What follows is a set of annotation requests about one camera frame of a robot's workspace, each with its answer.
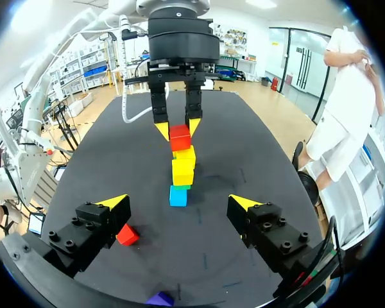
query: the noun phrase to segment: bolt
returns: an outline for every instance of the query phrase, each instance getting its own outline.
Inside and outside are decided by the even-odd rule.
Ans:
[[[291,249],[292,246],[293,246],[293,245],[291,244],[291,242],[289,242],[289,241],[284,241],[284,242],[282,242],[282,244],[281,244],[281,246],[280,246],[280,250],[281,250],[281,252],[283,252],[283,253],[287,253],[287,252],[290,251],[290,249]]]
[[[95,225],[94,225],[94,223],[92,223],[92,222],[89,222],[89,223],[86,223],[85,224],[85,228],[87,229],[87,230],[94,230],[95,229]]]
[[[49,238],[53,242],[58,242],[58,240],[60,239],[55,231],[50,231],[49,232]]]
[[[271,230],[272,224],[271,223],[263,223],[262,224],[262,230],[265,232],[268,232]]]
[[[80,220],[77,217],[73,217],[73,218],[71,218],[71,223],[74,226],[79,226],[80,225]]]
[[[20,259],[20,254],[19,254],[18,252],[13,252],[13,253],[12,253],[12,259],[13,259],[14,261],[19,260],[19,259]]]
[[[64,243],[64,246],[67,248],[67,250],[69,250],[70,252],[72,252],[75,248],[76,248],[76,244],[74,243],[74,241],[72,240],[68,240]]]
[[[287,224],[287,220],[283,217],[281,217],[280,219],[278,219],[278,226],[285,226]]]
[[[23,246],[24,253],[28,253],[30,251],[30,247],[28,245]]]
[[[300,237],[298,238],[298,240],[301,243],[306,243],[308,241],[308,233],[307,232],[301,232]]]

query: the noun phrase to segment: black table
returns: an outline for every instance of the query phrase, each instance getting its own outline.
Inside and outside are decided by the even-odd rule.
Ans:
[[[128,96],[129,117],[150,104]],[[185,94],[168,99],[172,125],[184,121]],[[89,130],[57,187],[43,234],[57,230],[85,201],[130,195],[129,224],[141,235],[129,247],[103,249],[76,280],[110,295],[145,302],[167,291],[176,305],[217,303],[255,307],[272,299],[281,281],[255,250],[247,250],[227,219],[229,194],[272,201],[290,224],[321,240],[308,195],[267,127],[236,94],[203,91],[203,119],[192,138],[197,166],[188,206],[169,206],[169,144],[151,114],[132,124],[113,100]]]

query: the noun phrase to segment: white shorts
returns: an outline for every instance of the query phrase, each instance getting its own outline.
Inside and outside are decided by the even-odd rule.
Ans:
[[[364,140],[354,138],[344,126],[325,109],[311,139],[307,143],[308,156],[319,160],[321,156],[333,150],[327,161],[327,171],[331,180],[337,182],[362,147]]]

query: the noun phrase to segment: glass door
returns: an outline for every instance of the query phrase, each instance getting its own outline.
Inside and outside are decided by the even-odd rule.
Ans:
[[[291,30],[291,45],[282,94],[312,119],[321,97],[328,67],[323,56],[329,37]]]
[[[270,80],[278,78],[278,89],[281,87],[282,75],[284,75],[285,62],[288,49],[288,29],[269,29],[269,44],[265,76]]]

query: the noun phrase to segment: floor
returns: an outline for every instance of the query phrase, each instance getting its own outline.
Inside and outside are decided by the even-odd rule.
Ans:
[[[220,87],[222,87],[222,91],[236,92],[246,101],[248,106],[269,128],[288,156],[288,159],[292,159],[296,144],[299,141],[308,141],[315,129],[315,124],[296,105],[278,92],[272,91],[269,87],[263,87],[260,83],[216,81],[215,89],[219,90]],[[171,90],[184,90],[184,83],[172,83]],[[110,88],[108,85],[97,87],[90,91],[93,96],[93,102],[74,119],[67,120],[70,125],[75,125],[77,128],[78,132],[74,136],[78,142],[85,137],[93,122],[116,97],[115,88]],[[70,149],[66,141],[60,140],[62,133],[56,126],[46,128],[42,136],[52,139],[54,144],[61,148]],[[67,159],[59,151],[56,151],[53,160],[47,168],[52,170],[53,166],[66,163]],[[14,230],[22,234],[25,233],[27,224],[28,219],[23,218],[23,223],[12,228],[10,233]],[[321,232],[324,233],[326,231],[325,224],[320,223],[320,226]],[[0,229],[0,239],[3,237],[4,233]]]

